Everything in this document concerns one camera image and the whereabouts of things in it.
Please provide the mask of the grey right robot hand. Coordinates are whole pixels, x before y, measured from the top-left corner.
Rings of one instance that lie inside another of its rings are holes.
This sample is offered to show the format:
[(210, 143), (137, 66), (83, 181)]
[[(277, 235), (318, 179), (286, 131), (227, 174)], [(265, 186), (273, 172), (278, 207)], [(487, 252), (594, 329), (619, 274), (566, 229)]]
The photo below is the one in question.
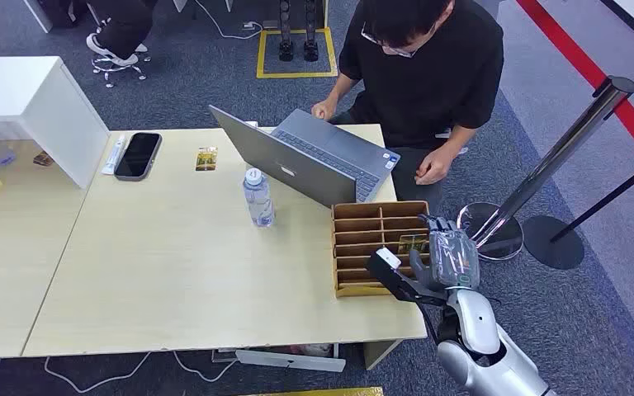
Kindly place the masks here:
[(455, 222), (430, 214), (419, 214), (428, 227), (428, 265), (416, 249), (409, 251), (409, 264), (417, 281), (429, 290), (451, 288), (476, 290), (480, 263), (476, 243)]

